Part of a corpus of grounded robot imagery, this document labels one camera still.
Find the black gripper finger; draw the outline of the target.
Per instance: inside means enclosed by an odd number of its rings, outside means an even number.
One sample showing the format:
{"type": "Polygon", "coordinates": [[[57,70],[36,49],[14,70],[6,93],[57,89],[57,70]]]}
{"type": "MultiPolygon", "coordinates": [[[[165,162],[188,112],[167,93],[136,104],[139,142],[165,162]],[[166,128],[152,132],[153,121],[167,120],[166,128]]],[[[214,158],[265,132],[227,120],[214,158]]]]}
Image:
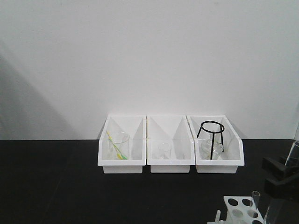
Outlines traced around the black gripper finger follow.
{"type": "Polygon", "coordinates": [[[298,200],[299,174],[296,173],[280,181],[266,179],[264,191],[272,198],[284,200],[298,200]]]}
{"type": "Polygon", "coordinates": [[[280,156],[278,161],[270,157],[264,157],[262,168],[277,179],[285,179],[299,172],[299,160],[286,156],[280,156]]]}

